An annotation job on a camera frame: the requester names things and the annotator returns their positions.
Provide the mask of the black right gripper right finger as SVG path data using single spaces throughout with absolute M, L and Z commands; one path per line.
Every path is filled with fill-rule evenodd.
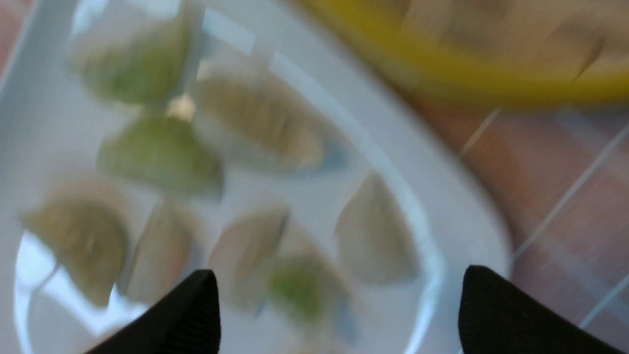
M 489 267 L 463 276 L 458 333 L 465 354 L 617 354 Z

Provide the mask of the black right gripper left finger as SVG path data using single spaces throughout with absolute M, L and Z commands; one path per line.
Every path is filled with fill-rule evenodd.
M 214 272 L 198 269 L 90 354 L 217 354 L 222 341 Z

